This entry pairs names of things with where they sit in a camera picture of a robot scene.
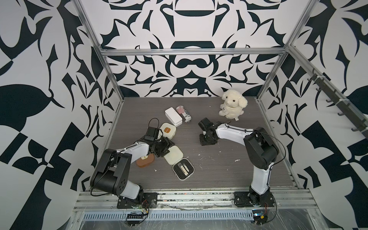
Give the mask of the cream nail clipper case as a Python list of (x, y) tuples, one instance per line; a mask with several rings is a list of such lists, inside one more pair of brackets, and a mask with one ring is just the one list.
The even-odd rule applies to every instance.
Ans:
[(160, 127), (160, 130), (163, 137), (171, 140), (175, 136), (177, 128), (170, 123), (163, 123)]

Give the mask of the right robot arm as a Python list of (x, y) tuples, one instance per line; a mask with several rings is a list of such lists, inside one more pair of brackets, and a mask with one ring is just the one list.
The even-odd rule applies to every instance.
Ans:
[(253, 179), (248, 192), (235, 192), (234, 204), (237, 207), (274, 206), (274, 197), (269, 181), (273, 166), (280, 154), (275, 141), (262, 127), (244, 129), (226, 123), (213, 123), (208, 118), (198, 123), (203, 133), (199, 135), (202, 146), (215, 145), (219, 139), (226, 139), (246, 147), (249, 160), (254, 166)]

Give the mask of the brown nail clipper case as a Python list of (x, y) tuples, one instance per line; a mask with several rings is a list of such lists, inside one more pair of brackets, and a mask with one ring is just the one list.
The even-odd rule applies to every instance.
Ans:
[(154, 154), (149, 154), (147, 156), (141, 157), (136, 160), (136, 165), (140, 168), (146, 167), (152, 164), (155, 160)]

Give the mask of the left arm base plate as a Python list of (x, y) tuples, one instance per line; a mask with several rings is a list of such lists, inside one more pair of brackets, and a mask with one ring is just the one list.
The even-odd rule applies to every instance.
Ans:
[(140, 192), (135, 199), (120, 196), (117, 209), (140, 208), (149, 209), (157, 206), (158, 193)]

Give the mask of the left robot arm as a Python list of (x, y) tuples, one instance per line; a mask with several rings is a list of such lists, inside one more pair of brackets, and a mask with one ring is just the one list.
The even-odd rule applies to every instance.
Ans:
[(142, 203), (143, 188), (128, 179), (131, 164), (151, 154), (163, 157), (172, 146), (174, 142), (160, 129), (148, 127), (146, 135), (134, 144), (122, 149), (104, 150), (90, 180), (91, 190), (121, 196), (134, 204)]

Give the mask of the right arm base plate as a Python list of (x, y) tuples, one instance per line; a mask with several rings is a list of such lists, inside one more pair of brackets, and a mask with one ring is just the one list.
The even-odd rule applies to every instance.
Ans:
[(239, 208), (244, 207), (274, 207), (275, 199), (270, 190), (259, 195), (255, 191), (234, 192), (234, 204)]

